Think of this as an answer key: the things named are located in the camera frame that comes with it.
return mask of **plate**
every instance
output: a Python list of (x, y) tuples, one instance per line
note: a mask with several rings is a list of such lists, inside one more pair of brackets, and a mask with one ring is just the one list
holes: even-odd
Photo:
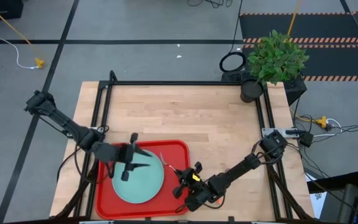
[(144, 203), (160, 191), (164, 180), (164, 169), (160, 159), (152, 152), (145, 150), (152, 157), (134, 154), (132, 163), (150, 164), (129, 171), (128, 181), (121, 180), (125, 164), (118, 162), (112, 178), (112, 187), (118, 197), (129, 203)]

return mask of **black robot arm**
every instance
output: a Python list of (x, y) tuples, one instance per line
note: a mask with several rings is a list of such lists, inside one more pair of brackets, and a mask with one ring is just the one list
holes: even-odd
[[(67, 133), (73, 136), (77, 145), (86, 152), (93, 152), (95, 158), (103, 162), (108, 168), (109, 162), (123, 162), (125, 169), (121, 179), (128, 180), (129, 173), (137, 167), (149, 166), (148, 164), (133, 164), (134, 153), (144, 156), (151, 156), (143, 151), (135, 142), (137, 133), (132, 134), (130, 144), (123, 144), (121, 147), (113, 146), (103, 142), (104, 133), (95, 129), (80, 126), (72, 119), (59, 111), (56, 107), (55, 100), (50, 93), (35, 91), (34, 96), (27, 101), (25, 111), (38, 116), (48, 116), (52, 121), (62, 127)], [(110, 178), (113, 178), (114, 172), (108, 168)]]

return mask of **wooden tabletop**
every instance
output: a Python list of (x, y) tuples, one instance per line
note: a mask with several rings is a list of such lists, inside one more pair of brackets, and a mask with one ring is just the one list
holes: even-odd
[[(89, 126), (98, 82), (83, 82), (73, 120)], [(292, 127), (290, 110), (282, 83), (269, 85), (270, 102), (276, 127)], [(101, 111), (104, 105), (102, 96)], [(109, 107), (105, 142), (128, 142), (131, 133), (139, 141), (180, 139), (189, 147), (190, 162), (203, 164), (201, 178), (224, 172), (250, 153), (261, 138), (255, 103), (241, 101), (239, 86), (130, 86), (115, 85)], [(266, 127), (267, 115), (264, 109)], [(74, 151), (68, 141), (65, 158)], [(84, 152), (78, 153), (82, 167)], [(285, 149), (283, 166), (289, 191), (306, 213), (313, 216), (310, 196), (299, 153)], [(51, 215), (60, 212), (76, 192), (80, 176), (73, 159), (63, 166), (53, 200)], [(282, 217), (285, 217), (280, 191)], [(81, 214), (85, 214), (88, 190), (84, 194)], [(181, 216), (153, 217), (152, 220), (274, 221), (270, 188), (265, 166), (252, 170), (233, 182), (226, 201), (219, 210), (200, 207)], [(92, 219), (100, 219), (93, 211)]]

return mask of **leaves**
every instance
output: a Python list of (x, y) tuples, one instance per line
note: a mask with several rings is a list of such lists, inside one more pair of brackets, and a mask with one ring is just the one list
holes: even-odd
[(306, 50), (289, 42), (289, 38), (289, 35), (273, 30), (255, 44), (254, 51), (248, 56), (250, 73), (262, 83), (291, 80), (305, 68), (304, 63), (309, 59)]

